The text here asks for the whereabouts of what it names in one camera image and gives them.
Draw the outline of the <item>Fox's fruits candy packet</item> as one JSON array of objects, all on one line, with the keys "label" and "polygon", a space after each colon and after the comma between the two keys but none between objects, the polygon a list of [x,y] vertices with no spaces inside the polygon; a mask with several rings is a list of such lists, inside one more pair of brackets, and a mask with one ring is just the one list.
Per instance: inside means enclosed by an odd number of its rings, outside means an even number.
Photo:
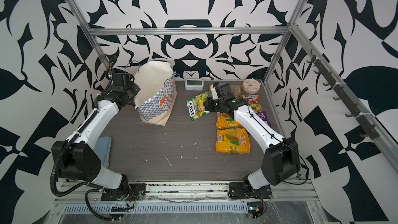
[{"label": "Fox's fruits candy packet", "polygon": [[255,113],[262,112],[262,106],[260,105],[259,95],[241,95],[241,97],[248,102]]}]

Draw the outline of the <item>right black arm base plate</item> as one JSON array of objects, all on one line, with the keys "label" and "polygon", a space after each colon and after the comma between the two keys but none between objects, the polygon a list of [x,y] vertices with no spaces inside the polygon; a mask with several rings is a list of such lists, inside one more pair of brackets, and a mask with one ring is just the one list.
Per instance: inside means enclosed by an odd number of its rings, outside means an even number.
[{"label": "right black arm base plate", "polygon": [[238,199],[270,199],[272,191],[269,185],[260,189],[252,189],[248,183],[229,183],[228,197]]}]

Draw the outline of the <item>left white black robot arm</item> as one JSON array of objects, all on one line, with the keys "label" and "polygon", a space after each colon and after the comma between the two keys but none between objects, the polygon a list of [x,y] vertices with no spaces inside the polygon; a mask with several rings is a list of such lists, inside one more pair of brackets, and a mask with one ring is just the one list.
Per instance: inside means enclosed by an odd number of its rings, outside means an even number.
[{"label": "left white black robot arm", "polygon": [[109,122],[134,101],[140,90],[133,75],[114,73],[107,88],[95,98],[94,109],[88,118],[65,141],[53,144],[50,189],[56,197],[66,196],[82,186],[123,194],[128,191],[126,175],[102,165],[94,149]]}]

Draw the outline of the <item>yellow snack packet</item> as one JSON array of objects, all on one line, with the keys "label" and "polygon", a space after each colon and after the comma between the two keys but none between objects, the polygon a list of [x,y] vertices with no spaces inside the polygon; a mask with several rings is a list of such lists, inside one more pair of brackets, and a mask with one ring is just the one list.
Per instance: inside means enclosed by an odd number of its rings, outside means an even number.
[{"label": "yellow snack packet", "polygon": [[217,113],[216,127],[221,130],[241,128],[242,125],[230,117],[228,114]]},{"label": "yellow snack packet", "polygon": [[218,129],[216,151],[226,154],[245,154],[250,153],[250,140],[244,128]]}]

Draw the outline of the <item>purple snack packet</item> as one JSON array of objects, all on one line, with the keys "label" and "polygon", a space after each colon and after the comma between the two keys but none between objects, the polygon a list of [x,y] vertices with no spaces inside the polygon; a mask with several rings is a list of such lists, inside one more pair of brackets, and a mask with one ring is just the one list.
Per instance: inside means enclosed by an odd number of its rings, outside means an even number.
[{"label": "purple snack packet", "polygon": [[269,127],[271,127],[271,123],[268,121],[267,115],[264,111],[256,113],[261,120],[263,120]]}]

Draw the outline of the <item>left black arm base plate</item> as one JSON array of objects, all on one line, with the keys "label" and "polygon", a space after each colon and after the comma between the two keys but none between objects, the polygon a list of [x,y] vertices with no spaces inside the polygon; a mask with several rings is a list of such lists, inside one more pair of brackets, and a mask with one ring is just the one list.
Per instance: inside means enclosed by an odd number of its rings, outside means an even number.
[{"label": "left black arm base plate", "polygon": [[105,189],[103,190],[101,201],[136,201],[145,196],[147,184],[133,183],[125,189]]}]

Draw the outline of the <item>gold snack packet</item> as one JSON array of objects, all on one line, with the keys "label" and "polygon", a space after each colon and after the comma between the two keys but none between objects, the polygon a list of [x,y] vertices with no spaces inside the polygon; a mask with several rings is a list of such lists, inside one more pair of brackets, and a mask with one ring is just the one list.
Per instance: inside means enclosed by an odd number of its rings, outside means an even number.
[{"label": "gold snack packet", "polygon": [[[213,84],[210,84],[208,87],[209,96],[213,99],[216,99],[216,90]],[[241,94],[241,86],[240,85],[230,85],[231,92],[234,94],[235,98],[238,98]]]}]

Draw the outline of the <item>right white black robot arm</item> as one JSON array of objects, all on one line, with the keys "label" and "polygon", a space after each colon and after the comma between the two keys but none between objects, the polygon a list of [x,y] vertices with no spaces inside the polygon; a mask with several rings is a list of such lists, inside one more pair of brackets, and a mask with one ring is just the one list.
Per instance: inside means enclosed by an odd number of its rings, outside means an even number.
[{"label": "right white black robot arm", "polygon": [[246,129],[261,147],[264,157],[260,169],[249,174],[245,186],[249,191],[276,186],[301,170],[298,144],[274,131],[242,97],[236,98],[228,83],[209,86],[209,98],[204,102],[208,112],[228,114]]}]

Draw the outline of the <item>green snack packet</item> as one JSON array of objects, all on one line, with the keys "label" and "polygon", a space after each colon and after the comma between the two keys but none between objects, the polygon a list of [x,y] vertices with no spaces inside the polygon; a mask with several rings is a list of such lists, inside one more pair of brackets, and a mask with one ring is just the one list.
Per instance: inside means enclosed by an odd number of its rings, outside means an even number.
[{"label": "green snack packet", "polygon": [[209,113],[209,111],[207,111],[204,106],[204,102],[207,100],[208,97],[209,93],[205,92],[186,101],[190,121],[195,121],[196,119]]}]

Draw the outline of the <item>blue checkered paper bag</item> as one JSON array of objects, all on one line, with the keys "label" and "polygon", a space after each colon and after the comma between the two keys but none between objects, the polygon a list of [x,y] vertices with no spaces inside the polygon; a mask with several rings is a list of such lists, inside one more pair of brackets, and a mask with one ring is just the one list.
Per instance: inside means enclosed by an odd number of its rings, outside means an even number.
[{"label": "blue checkered paper bag", "polygon": [[134,104],[143,123],[167,124],[176,101],[179,77],[172,66],[163,61],[150,61],[137,70],[134,82],[140,91]]}]

